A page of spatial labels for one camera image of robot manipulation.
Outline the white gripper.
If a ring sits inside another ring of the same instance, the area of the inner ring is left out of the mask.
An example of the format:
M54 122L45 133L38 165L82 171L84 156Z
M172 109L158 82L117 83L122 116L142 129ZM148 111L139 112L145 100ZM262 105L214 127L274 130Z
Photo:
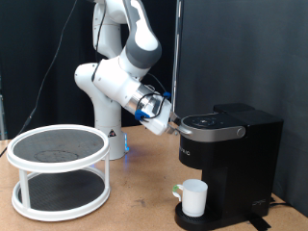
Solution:
M144 95L138 102L138 121L155 135L162 135L165 130L170 135L179 135L179 131L167 126L170 120L176 125L181 124L181 118L175 113L170 112L171 103L165 95L152 92Z

